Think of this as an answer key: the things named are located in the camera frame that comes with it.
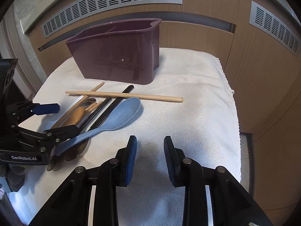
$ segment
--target blue spoon bowl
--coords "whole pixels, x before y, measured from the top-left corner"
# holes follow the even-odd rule
[[[55,155],[61,155],[67,149],[78,144],[79,142],[93,137],[104,131],[114,131],[119,129],[128,123],[139,111],[141,107],[141,101],[138,98],[128,98],[123,100],[117,107],[111,112],[106,121],[98,128],[95,128],[86,133],[80,134],[75,138],[61,143],[55,147]]]

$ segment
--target blue spoon handle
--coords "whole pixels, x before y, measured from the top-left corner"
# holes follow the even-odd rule
[[[64,153],[67,149],[71,148],[72,146],[78,144],[79,142],[82,142],[83,140],[90,138],[96,134],[99,134],[103,131],[106,131],[106,129],[104,129],[102,126],[95,128],[91,131],[88,131],[86,133],[80,134],[78,136],[76,136],[75,138],[71,138],[70,140],[61,143],[60,145],[58,145],[57,147],[55,147],[55,155],[61,155],[62,153]]]

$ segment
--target floor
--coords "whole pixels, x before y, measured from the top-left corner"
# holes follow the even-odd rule
[[[240,134],[240,155],[241,155],[241,181],[240,184],[249,192],[250,183],[250,157],[248,152],[247,138],[243,133]]]

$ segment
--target white cloth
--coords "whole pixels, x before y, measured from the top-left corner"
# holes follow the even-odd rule
[[[78,96],[65,91],[87,91],[99,80],[84,79],[73,58],[66,60],[46,80],[34,98],[41,104],[58,103],[64,112]],[[106,81],[101,91],[122,92],[129,84]],[[193,50],[161,48],[160,66],[149,85],[135,85],[132,93],[183,97],[183,103],[141,100],[143,112],[132,124],[92,138],[80,159],[64,161],[58,171],[31,167],[25,185],[10,200],[22,222],[28,224],[76,166],[92,168],[115,157],[130,135],[138,140],[133,177],[117,188],[119,225],[181,225],[184,188],[169,181],[163,150],[165,136],[176,148],[202,166],[226,167],[240,181],[240,138],[233,91],[214,56]],[[21,126],[39,130],[41,122],[57,114],[32,116]]]

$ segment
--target purple plastic container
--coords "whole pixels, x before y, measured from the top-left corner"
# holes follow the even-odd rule
[[[159,66],[161,19],[125,19],[83,30],[66,42],[85,78],[149,84]]]

